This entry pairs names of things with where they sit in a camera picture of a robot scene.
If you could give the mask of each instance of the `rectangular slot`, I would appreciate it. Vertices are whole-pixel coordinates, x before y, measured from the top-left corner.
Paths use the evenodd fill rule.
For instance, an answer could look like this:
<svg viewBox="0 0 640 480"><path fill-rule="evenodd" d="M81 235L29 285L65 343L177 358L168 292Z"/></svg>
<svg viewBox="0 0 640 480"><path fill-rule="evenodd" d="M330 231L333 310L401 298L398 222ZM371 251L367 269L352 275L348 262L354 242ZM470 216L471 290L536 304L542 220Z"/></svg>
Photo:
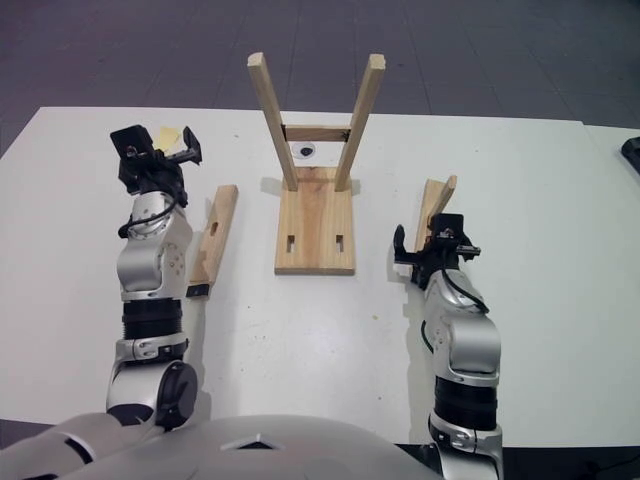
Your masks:
<svg viewBox="0 0 640 480"><path fill-rule="evenodd" d="M293 253L296 249L296 236L287 235L287 253Z"/></svg>

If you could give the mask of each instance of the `wooden block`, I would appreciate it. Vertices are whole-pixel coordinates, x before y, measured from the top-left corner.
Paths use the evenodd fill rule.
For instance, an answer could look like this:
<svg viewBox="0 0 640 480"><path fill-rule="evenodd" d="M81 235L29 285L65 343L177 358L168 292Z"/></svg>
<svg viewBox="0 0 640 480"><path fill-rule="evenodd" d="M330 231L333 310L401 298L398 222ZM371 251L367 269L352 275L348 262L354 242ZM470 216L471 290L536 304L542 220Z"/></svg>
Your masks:
<svg viewBox="0 0 640 480"><path fill-rule="evenodd" d="M291 156L289 144L285 140L282 131L280 106L278 105L276 92L273 89L273 83L271 82L271 76L269 75L267 60L264 58L264 54L257 52L249 55L247 67L249 68L249 74L251 75L258 101L262 107L264 118L267 121L269 133L271 133L285 183L289 190L295 191L298 188L298 180L296 179L293 157Z"/></svg>
<svg viewBox="0 0 640 480"><path fill-rule="evenodd" d="M296 168L298 191L283 187L276 274L353 275L351 184L335 191L335 168Z"/></svg>
<svg viewBox="0 0 640 480"><path fill-rule="evenodd" d="M288 142L346 142L349 125L285 125Z"/></svg>
<svg viewBox="0 0 640 480"><path fill-rule="evenodd" d="M456 189L457 182L458 177L455 175L451 175L446 183L427 179L422 196L422 206L420 207L420 224L418 225L415 244L416 252L424 248L427 237L431 235L429 230L431 217L444 210L451 195L453 195L453 191Z"/></svg>
<svg viewBox="0 0 640 480"><path fill-rule="evenodd" d="M187 297L209 296L211 287L218 277L237 200L236 185L218 187L207 226L202 233L202 241L187 288Z"/></svg>
<svg viewBox="0 0 640 480"><path fill-rule="evenodd" d="M342 154L340 155L340 163L338 164L336 174L337 191L342 191L344 188L347 188L349 172L353 166L358 146L360 146L360 140L364 133L364 127L367 125L369 113L371 113L373 103L376 100L385 68L384 55L380 55L379 53L369 55L369 62L364 71L356 106L351 116L351 134L349 135L347 143L344 144Z"/></svg>

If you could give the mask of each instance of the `wooden stool leg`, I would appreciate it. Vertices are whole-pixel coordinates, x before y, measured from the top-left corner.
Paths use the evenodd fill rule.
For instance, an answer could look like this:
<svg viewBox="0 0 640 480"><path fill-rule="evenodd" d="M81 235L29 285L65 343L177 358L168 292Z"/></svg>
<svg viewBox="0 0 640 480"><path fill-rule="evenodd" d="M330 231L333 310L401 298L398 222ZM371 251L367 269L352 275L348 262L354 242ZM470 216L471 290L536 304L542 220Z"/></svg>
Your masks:
<svg viewBox="0 0 640 480"><path fill-rule="evenodd" d="M424 248L428 237L431 236L431 230L429 230L431 217L442 213L451 195L453 195L453 191L456 189L457 182L458 177L455 175L451 175L446 183L427 179L427 183L424 185L422 206L420 208L420 223L418 225L415 245L416 252Z"/></svg>
<svg viewBox="0 0 640 480"><path fill-rule="evenodd" d="M282 117L280 116L280 106L276 92L271 83L269 69L267 68L267 60L262 52L253 53L247 61L249 74L253 81L253 87L256 90L258 101L264 112L264 118L267 120L267 126L273 139L273 145L278 154L278 160L282 167L282 173L287 186L287 190L298 190L298 178L296 177L296 169L291 157L289 144L284 138L282 131Z"/></svg>
<svg viewBox="0 0 640 480"><path fill-rule="evenodd" d="M349 172L351 171L356 151L360 145L364 127L367 125L367 119L369 118L373 103L378 94L384 70L384 56L378 53L369 55L369 62L364 71L356 106L351 116L349 140L345 143L342 148L342 155L340 155L340 163L338 164L338 171L336 173L336 192L345 190L349 183Z"/></svg>

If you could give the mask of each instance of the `black object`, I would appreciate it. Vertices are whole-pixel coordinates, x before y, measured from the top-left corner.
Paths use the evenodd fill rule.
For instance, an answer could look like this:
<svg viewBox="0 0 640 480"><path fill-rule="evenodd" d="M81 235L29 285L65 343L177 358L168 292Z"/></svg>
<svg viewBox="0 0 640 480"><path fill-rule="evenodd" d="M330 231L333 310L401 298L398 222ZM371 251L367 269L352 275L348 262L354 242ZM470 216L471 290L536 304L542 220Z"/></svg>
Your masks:
<svg viewBox="0 0 640 480"><path fill-rule="evenodd" d="M449 423L474 430L496 428L495 388L471 387L436 377L435 399L434 411Z"/></svg>
<svg viewBox="0 0 640 480"><path fill-rule="evenodd" d="M210 286L208 283L200 285L190 285L187 287L187 298L191 297L208 297Z"/></svg>
<svg viewBox="0 0 640 480"><path fill-rule="evenodd" d="M624 142L620 153L629 160L631 166L640 174L640 137L630 138Z"/></svg>
<svg viewBox="0 0 640 480"><path fill-rule="evenodd" d="M407 252L404 248L404 227L398 225L393 235L395 263L413 265L411 281L422 290L427 288L429 279L438 270L459 270L458 256L465 261L480 255L463 231L464 217L459 214L440 213L431 219L429 228L433 232L431 240L419 252Z"/></svg>
<svg viewBox="0 0 640 480"><path fill-rule="evenodd" d="M111 407L107 413L115 417L123 427L128 427L149 420L153 415L153 409L140 403L125 403Z"/></svg>
<svg viewBox="0 0 640 480"><path fill-rule="evenodd" d="M122 306L124 339L162 337L182 331L180 300L132 300Z"/></svg>
<svg viewBox="0 0 640 480"><path fill-rule="evenodd" d="M146 128L140 125L112 132L111 141L120 156L118 178L131 195L148 192L164 192L172 198L171 204L162 212L151 217L129 221L118 229L120 238L127 238L129 228L152 222L165 216L176 205L187 206L187 192L184 189L181 163L202 162L200 142L189 127L185 127L182 137L187 150L165 157L162 150L153 148L153 141Z"/></svg>
<svg viewBox="0 0 640 480"><path fill-rule="evenodd" d="M247 445L236 448L236 450L273 450L271 445L267 445L263 442L251 442Z"/></svg>
<svg viewBox="0 0 640 480"><path fill-rule="evenodd" d="M156 425L169 431L184 424L193 413L197 391L194 368L180 361L173 363L160 382Z"/></svg>
<svg viewBox="0 0 640 480"><path fill-rule="evenodd" d="M76 442L73 438L67 438L64 441L64 444L70 447L74 452L76 452L82 460L82 463L84 463L85 465L93 462L93 458L91 458L91 454L87 451L87 449Z"/></svg>

